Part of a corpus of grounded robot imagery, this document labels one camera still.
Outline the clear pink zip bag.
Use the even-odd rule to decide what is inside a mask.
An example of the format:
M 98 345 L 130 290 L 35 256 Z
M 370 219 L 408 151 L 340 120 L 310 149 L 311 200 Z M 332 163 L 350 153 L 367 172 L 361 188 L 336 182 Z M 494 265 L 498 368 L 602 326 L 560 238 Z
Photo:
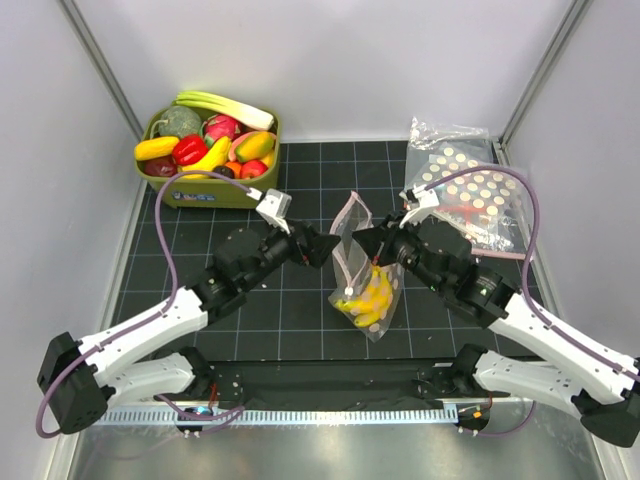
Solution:
M 373 215 L 370 209 L 358 193 L 351 192 L 330 227 L 330 233 L 341 238 L 340 243 L 332 252 L 336 289 L 329 296 L 331 305 L 331 301 L 338 297 L 354 298 L 359 296 L 369 283 L 375 265 L 352 239 L 352 234 L 357 230 L 372 226 Z M 404 270 L 401 266 L 394 264 L 380 268 L 387 272 L 394 290 L 391 315 L 386 320 L 374 324 L 370 328 L 357 328 L 353 325 L 350 316 L 338 311 L 332 305 L 372 342 L 379 341 L 389 329 L 404 287 Z

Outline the yellow banana bunch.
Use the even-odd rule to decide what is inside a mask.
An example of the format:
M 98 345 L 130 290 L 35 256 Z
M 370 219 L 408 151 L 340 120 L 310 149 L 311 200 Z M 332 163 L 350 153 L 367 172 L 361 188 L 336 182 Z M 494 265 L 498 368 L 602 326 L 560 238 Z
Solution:
M 387 272 L 375 266 L 369 283 L 364 291 L 354 298 L 338 297 L 332 305 L 340 312 L 351 317 L 357 328 L 370 328 L 391 315 L 394 302 L 394 290 Z

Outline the orange yellow mango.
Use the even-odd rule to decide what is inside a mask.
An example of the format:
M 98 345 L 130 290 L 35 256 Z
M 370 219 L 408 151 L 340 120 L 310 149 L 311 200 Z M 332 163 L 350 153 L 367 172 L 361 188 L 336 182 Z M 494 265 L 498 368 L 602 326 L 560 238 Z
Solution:
M 270 132 L 251 132 L 243 137 L 236 146 L 236 160 L 245 163 L 265 157 L 274 147 L 275 139 Z

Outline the red bell pepper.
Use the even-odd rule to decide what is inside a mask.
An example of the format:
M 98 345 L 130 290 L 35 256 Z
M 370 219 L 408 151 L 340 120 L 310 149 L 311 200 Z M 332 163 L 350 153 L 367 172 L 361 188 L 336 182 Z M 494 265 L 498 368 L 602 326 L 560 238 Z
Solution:
M 198 134 L 182 138 L 172 150 L 174 163 L 180 167 L 189 166 L 200 161 L 208 152 L 208 147 Z

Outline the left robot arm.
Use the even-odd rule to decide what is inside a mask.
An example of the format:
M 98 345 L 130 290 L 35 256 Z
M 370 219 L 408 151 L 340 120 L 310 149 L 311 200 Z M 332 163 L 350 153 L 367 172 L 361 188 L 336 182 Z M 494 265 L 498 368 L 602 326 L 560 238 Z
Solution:
M 238 310 L 248 292 L 285 262 L 321 267 L 339 242 L 339 236 L 320 233 L 303 221 L 290 222 L 286 231 L 272 227 L 266 236 L 237 229 L 218 246 L 199 276 L 186 286 L 173 287 L 158 305 L 82 339 L 68 332 L 57 335 L 37 375 L 43 393 L 36 414 L 38 435 L 80 432 L 134 394 L 204 398 L 212 377 L 194 348 L 168 363 L 147 362 L 145 356 Z

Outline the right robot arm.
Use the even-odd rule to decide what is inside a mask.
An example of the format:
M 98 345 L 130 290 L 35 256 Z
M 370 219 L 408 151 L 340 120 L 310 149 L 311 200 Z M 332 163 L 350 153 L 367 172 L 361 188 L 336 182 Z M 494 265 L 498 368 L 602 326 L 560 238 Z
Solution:
M 579 420 L 594 436 L 629 448 L 639 436 L 639 361 L 591 339 L 547 311 L 525 287 L 477 263 L 447 223 L 403 226 L 389 218 L 353 240 L 379 266 L 398 264 L 461 319 L 519 343 L 533 365 L 467 345 L 451 367 L 463 396 L 480 389 L 526 397 Z

